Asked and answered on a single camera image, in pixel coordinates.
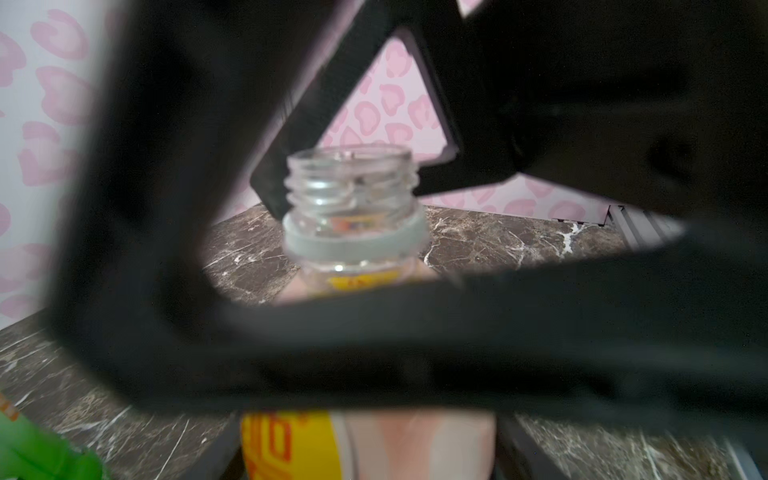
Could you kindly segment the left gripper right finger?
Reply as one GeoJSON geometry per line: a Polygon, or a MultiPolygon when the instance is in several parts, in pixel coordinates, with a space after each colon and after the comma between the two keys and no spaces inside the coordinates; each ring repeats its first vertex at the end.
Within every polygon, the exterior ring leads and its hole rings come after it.
{"type": "Polygon", "coordinates": [[[343,3],[334,41],[255,167],[288,209],[290,153],[316,145],[390,39],[413,57],[447,143],[418,194],[518,173],[658,213],[767,216],[763,1],[343,3]]]}

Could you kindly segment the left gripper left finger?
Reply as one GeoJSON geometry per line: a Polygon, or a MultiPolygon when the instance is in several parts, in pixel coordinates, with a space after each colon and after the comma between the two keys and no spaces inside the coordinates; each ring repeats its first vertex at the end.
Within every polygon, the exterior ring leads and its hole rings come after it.
{"type": "Polygon", "coordinates": [[[173,414],[447,406],[653,430],[767,428],[767,216],[666,245],[248,308],[198,248],[276,136],[344,1],[136,1],[106,82],[49,326],[173,414]]]}

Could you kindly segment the pink drink bottle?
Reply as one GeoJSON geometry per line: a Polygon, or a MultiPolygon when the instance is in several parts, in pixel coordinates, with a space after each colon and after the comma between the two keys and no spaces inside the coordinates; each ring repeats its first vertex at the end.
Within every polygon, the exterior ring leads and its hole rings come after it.
{"type": "MultiPolygon", "coordinates": [[[[296,300],[422,280],[430,239],[408,148],[315,148],[288,159],[284,252],[296,300]]],[[[241,422],[251,479],[488,479],[495,418],[446,410],[273,412],[241,422]]]]}

